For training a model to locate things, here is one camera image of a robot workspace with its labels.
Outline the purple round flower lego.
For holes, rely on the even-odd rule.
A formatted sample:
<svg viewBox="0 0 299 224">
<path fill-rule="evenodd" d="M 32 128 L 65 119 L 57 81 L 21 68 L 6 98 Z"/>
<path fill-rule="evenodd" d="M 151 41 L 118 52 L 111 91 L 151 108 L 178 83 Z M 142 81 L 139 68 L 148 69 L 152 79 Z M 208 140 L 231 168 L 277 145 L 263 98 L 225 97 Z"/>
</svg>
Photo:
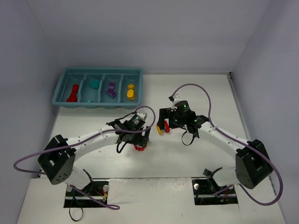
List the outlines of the purple round flower lego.
<svg viewBox="0 0 299 224">
<path fill-rule="evenodd" d="M 114 97 L 117 95 L 117 93 L 115 92 L 115 90 L 114 90 L 114 89 L 111 89 L 111 88 L 108 88 L 108 89 L 106 90 L 106 93 L 107 93 L 111 98 L 114 98 Z"/>
</svg>

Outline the yellow striped lego brick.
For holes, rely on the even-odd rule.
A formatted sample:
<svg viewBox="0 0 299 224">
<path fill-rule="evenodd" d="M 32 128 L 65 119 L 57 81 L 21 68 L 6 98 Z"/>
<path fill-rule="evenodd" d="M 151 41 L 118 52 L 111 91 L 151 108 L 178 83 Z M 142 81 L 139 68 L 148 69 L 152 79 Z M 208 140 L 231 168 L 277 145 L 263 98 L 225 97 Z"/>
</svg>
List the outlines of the yellow striped lego brick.
<svg viewBox="0 0 299 224">
<path fill-rule="evenodd" d="M 159 135 L 162 135 L 164 130 L 161 129 L 159 126 L 156 126 L 156 128 L 157 128 Z"/>
</svg>

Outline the teal round lego piece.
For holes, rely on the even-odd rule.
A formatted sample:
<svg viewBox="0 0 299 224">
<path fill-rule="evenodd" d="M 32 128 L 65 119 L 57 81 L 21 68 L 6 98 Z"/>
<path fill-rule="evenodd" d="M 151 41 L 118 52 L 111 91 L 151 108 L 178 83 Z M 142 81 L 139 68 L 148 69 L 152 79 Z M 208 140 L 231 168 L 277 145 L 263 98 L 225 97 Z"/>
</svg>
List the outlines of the teal round lego piece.
<svg viewBox="0 0 299 224">
<path fill-rule="evenodd" d="M 93 89 L 99 88 L 99 85 L 100 85 L 99 80 L 93 80 L 93 81 L 90 82 L 90 87 L 93 88 Z"/>
</svg>

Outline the red rectangular lego brick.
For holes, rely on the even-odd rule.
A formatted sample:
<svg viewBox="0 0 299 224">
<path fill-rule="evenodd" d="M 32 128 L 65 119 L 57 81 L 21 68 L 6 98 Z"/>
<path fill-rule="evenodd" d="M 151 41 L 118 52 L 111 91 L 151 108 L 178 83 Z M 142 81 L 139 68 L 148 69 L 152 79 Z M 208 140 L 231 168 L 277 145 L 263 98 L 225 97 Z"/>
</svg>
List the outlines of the red rectangular lego brick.
<svg viewBox="0 0 299 224">
<path fill-rule="evenodd" d="M 77 98 L 67 98 L 66 102 L 77 102 Z"/>
</svg>

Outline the red small lego brick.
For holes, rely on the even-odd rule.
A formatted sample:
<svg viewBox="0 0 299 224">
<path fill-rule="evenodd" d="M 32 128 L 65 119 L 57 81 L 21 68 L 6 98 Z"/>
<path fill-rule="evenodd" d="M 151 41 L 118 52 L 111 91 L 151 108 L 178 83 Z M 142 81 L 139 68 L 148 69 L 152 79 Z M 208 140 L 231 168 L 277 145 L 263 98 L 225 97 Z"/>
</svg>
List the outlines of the red small lego brick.
<svg viewBox="0 0 299 224">
<path fill-rule="evenodd" d="M 72 86 L 72 93 L 77 93 L 78 90 L 79 90 L 79 85 L 78 85 L 78 84 L 74 84 L 74 85 Z"/>
</svg>

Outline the red long lego brick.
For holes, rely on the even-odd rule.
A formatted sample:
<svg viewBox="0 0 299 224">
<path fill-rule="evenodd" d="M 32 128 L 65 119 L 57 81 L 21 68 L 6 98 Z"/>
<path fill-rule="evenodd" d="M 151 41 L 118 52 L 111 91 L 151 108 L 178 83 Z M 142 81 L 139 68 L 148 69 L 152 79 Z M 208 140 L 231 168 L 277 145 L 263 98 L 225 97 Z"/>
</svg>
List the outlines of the red long lego brick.
<svg viewBox="0 0 299 224">
<path fill-rule="evenodd" d="M 170 128 L 169 128 L 168 122 L 166 120 L 164 121 L 164 132 L 165 133 L 170 132 Z"/>
</svg>

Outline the orange oval flower lego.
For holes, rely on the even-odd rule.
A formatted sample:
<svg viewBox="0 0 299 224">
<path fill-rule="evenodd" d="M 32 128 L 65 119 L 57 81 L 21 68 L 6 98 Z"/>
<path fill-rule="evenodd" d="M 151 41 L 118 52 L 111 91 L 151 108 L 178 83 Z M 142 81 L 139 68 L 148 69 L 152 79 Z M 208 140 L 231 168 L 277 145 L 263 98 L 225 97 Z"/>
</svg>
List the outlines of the orange oval flower lego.
<svg viewBox="0 0 299 224">
<path fill-rule="evenodd" d="M 130 101 L 133 101 L 135 99 L 135 91 L 133 89 L 129 89 L 127 91 L 127 98 L 130 100 Z"/>
</svg>

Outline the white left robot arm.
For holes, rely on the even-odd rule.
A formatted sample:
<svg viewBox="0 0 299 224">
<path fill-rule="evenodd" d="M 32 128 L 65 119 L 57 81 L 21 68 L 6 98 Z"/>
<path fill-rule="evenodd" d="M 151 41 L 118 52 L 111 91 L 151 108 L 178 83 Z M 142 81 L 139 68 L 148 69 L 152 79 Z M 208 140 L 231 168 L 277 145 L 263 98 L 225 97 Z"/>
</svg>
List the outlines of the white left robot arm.
<svg viewBox="0 0 299 224">
<path fill-rule="evenodd" d="M 75 161 L 106 146 L 116 145 L 119 149 L 121 143 L 146 147 L 150 129 L 146 127 L 144 135 L 141 132 L 146 118 L 146 113 L 137 112 L 129 120 L 121 122 L 116 119 L 106 123 L 103 128 L 82 136 L 54 136 L 46 146 L 45 153 L 39 156 L 38 162 L 51 184 L 65 183 L 83 189 L 94 180 L 85 169 L 76 168 Z"/>
</svg>

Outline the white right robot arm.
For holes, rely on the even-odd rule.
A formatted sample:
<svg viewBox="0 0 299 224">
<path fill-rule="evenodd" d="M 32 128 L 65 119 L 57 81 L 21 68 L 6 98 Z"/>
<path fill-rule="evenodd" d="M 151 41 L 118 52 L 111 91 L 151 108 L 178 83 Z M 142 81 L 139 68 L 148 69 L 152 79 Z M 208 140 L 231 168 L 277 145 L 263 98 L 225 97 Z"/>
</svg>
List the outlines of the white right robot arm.
<svg viewBox="0 0 299 224">
<path fill-rule="evenodd" d="M 204 170 L 203 175 L 207 177 L 214 192 L 234 184 L 253 189 L 273 172 L 273 168 L 267 162 L 269 156 L 261 141 L 242 138 L 231 140 L 229 133 L 216 131 L 208 117 L 192 111 L 186 100 L 180 100 L 173 107 L 159 110 L 158 130 L 165 129 L 166 120 L 170 128 L 182 128 L 186 133 L 192 134 L 193 138 L 209 141 L 234 159 L 233 167 L 218 168 L 215 171 Z"/>
</svg>

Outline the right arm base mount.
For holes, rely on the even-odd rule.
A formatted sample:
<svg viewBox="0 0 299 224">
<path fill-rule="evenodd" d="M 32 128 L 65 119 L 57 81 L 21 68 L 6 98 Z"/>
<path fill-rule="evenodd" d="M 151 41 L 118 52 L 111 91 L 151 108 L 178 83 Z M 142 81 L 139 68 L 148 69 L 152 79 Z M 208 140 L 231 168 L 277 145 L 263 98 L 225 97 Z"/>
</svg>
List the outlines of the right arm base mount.
<svg viewBox="0 0 299 224">
<path fill-rule="evenodd" d="M 215 194 L 227 187 L 219 187 L 213 179 L 213 175 L 221 169 L 218 168 L 214 171 L 205 169 L 203 172 L 204 177 L 192 178 L 193 198 L 196 206 L 238 204 L 234 187 L 230 187 L 217 195 Z"/>
</svg>

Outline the red round flower lego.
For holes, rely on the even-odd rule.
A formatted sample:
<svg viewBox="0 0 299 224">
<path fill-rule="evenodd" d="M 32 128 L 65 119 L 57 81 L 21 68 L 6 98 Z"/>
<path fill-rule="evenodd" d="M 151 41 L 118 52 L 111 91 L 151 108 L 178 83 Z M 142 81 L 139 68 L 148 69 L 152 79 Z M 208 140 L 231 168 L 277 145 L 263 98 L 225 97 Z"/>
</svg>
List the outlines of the red round flower lego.
<svg viewBox="0 0 299 224">
<path fill-rule="evenodd" d="M 146 147 L 134 145 L 134 149 L 137 150 L 137 151 L 139 151 L 139 152 L 143 152 L 146 149 Z"/>
</svg>

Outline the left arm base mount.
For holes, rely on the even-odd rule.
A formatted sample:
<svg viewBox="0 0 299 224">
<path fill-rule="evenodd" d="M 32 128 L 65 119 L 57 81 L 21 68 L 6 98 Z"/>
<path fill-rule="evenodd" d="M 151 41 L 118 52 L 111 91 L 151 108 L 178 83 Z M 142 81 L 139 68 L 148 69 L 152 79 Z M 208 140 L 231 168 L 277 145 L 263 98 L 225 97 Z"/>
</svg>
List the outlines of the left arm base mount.
<svg viewBox="0 0 299 224">
<path fill-rule="evenodd" d="M 87 187 L 82 191 L 95 200 L 107 204 L 108 188 L 108 180 L 96 180 L 92 187 Z M 104 208 L 104 206 L 67 186 L 64 197 L 64 208 Z"/>
</svg>

